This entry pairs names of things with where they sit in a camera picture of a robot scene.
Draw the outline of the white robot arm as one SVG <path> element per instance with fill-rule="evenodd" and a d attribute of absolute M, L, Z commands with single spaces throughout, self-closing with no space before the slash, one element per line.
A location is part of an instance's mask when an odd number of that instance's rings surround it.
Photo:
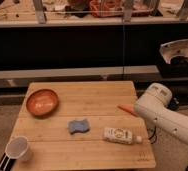
<path fill-rule="evenodd" d="M 134 110 L 188 145 L 188 116 L 167 108 L 171 98 L 170 89 L 160 83 L 152 83 L 135 102 Z"/>

